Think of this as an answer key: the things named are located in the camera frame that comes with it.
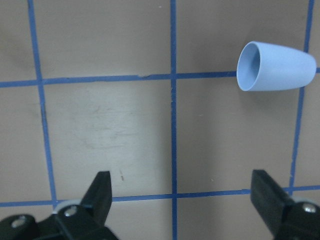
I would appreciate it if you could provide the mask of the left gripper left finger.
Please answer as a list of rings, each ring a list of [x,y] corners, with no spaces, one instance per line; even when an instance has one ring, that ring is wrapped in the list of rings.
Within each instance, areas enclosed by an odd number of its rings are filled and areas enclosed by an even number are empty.
[[[105,225],[112,204],[109,171],[100,171],[79,203],[65,201],[48,218],[37,222],[30,214],[8,216],[0,222],[2,240],[116,240]]]

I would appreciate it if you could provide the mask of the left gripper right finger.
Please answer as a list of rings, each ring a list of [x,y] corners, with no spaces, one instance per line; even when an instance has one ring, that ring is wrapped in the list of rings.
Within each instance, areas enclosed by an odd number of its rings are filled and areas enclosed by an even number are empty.
[[[252,171],[250,200],[274,240],[320,238],[320,206],[307,198],[290,196],[263,169]]]

